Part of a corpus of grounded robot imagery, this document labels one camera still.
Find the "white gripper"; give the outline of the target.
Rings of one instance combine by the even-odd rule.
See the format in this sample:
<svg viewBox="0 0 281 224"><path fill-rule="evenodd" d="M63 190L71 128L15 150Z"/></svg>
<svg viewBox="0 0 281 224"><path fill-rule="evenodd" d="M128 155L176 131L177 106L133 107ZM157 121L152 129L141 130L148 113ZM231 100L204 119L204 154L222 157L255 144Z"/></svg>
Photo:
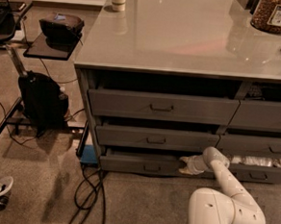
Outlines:
<svg viewBox="0 0 281 224"><path fill-rule="evenodd" d="M209 170L208 165L204 162L204 159L202 156L190 156L190 157L180 157L180 161L185 162L187 167L180 169L179 172L181 174L186 175L199 175L206 170Z"/></svg>

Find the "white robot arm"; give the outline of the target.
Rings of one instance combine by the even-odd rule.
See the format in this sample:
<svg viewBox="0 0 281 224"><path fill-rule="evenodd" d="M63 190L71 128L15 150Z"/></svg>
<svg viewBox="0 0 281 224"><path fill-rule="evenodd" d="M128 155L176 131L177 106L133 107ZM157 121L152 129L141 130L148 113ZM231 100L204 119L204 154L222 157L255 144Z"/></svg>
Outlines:
<svg viewBox="0 0 281 224"><path fill-rule="evenodd" d="M198 175L213 171L222 191L197 189L190 198L188 224L266 224L256 200L229 170L230 161L215 147L199 156L181 157L181 174Z"/></svg>

